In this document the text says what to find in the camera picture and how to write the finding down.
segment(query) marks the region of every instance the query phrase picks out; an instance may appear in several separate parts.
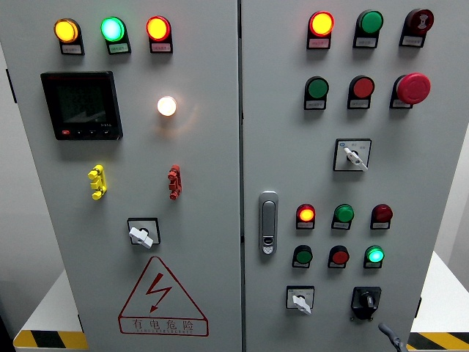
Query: red terminal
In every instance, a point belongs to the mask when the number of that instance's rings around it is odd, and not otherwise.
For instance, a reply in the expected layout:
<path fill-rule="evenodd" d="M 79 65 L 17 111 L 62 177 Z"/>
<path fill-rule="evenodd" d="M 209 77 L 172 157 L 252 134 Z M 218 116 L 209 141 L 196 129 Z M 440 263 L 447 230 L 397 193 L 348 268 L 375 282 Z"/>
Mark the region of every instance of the red terminal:
<path fill-rule="evenodd" d="M 169 170 L 168 173 L 168 179 L 169 189 L 171 191 L 169 198 L 172 200 L 176 200 L 182 192 L 181 171 L 179 165 L 173 165 L 171 167 L 171 170 Z"/>
<path fill-rule="evenodd" d="M 374 222 L 390 222 L 393 218 L 393 211 L 387 204 L 379 204 L 373 208 L 372 218 Z"/>
<path fill-rule="evenodd" d="M 431 88 L 429 78 L 423 73 L 409 73 L 397 84 L 397 97 L 406 104 L 418 104 L 428 97 Z"/>
<path fill-rule="evenodd" d="M 434 19 L 432 11 L 415 9 L 405 18 L 405 25 L 413 34 L 424 35 L 432 28 Z"/>
<path fill-rule="evenodd" d="M 353 86 L 353 94 L 363 99 L 369 97 L 374 91 L 374 83 L 368 77 L 358 79 Z"/>

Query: yellow indicator light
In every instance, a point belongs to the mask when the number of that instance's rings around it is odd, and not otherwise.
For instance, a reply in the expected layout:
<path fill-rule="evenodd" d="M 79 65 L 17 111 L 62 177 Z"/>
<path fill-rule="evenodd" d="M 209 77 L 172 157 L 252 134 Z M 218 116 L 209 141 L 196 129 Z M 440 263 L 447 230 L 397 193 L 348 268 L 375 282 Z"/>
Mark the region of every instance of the yellow indicator light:
<path fill-rule="evenodd" d="M 164 116 L 171 116 L 176 112 L 176 100 L 173 97 L 162 97 L 158 101 L 158 111 Z"/>
<path fill-rule="evenodd" d="M 318 37 L 325 37 L 334 28 L 334 17 L 326 11 L 316 12 L 309 24 L 311 32 Z"/>
<path fill-rule="evenodd" d="M 74 20 L 63 18 L 53 26 L 57 38 L 63 43 L 72 43 L 78 38 L 78 27 Z"/>
<path fill-rule="evenodd" d="M 171 26 L 162 16 L 151 17 L 147 22 L 147 33 L 153 40 L 162 41 L 171 33 Z"/>
<path fill-rule="evenodd" d="M 302 221 L 311 221 L 314 218 L 314 211 L 312 209 L 303 209 L 300 213 Z"/>

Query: lightning bolt symbol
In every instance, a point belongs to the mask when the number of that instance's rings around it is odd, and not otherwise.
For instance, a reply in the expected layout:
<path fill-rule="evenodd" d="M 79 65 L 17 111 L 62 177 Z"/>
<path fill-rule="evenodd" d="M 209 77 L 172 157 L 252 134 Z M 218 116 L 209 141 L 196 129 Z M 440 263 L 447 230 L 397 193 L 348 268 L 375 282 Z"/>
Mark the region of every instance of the lightning bolt symbol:
<path fill-rule="evenodd" d="M 168 292 L 173 288 L 172 286 L 171 287 L 165 287 L 165 288 L 161 288 L 159 290 L 154 290 L 155 289 L 155 286 L 159 283 L 159 281 L 161 280 L 161 278 L 163 277 L 163 274 L 162 273 L 158 273 L 158 275 L 155 277 L 155 279 L 153 280 L 153 283 L 151 284 L 151 286 L 149 287 L 147 293 L 145 293 L 146 295 L 151 295 L 153 293 L 157 293 L 157 292 L 163 292 L 164 291 L 164 294 L 161 296 L 160 300 L 158 302 L 156 302 L 155 305 L 153 305 L 149 312 L 150 313 L 153 313 L 155 310 L 158 309 L 158 304 L 163 300 L 163 298 L 168 294 Z"/>

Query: white wall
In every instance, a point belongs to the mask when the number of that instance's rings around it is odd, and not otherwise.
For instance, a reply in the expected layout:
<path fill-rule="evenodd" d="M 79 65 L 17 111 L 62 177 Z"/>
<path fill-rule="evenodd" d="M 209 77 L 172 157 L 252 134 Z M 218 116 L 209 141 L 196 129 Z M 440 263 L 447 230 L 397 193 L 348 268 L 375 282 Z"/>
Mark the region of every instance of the white wall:
<path fill-rule="evenodd" d="M 6 68 L 0 46 L 0 316 L 13 338 L 64 265 Z"/>

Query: warning sign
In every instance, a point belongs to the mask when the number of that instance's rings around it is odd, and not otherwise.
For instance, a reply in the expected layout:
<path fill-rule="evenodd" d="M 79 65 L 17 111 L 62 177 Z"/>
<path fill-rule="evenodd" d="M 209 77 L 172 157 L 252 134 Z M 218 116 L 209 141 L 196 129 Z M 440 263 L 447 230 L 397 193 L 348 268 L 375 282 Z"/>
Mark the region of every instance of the warning sign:
<path fill-rule="evenodd" d="M 208 319 L 159 257 L 151 257 L 119 314 L 123 334 L 203 336 Z"/>

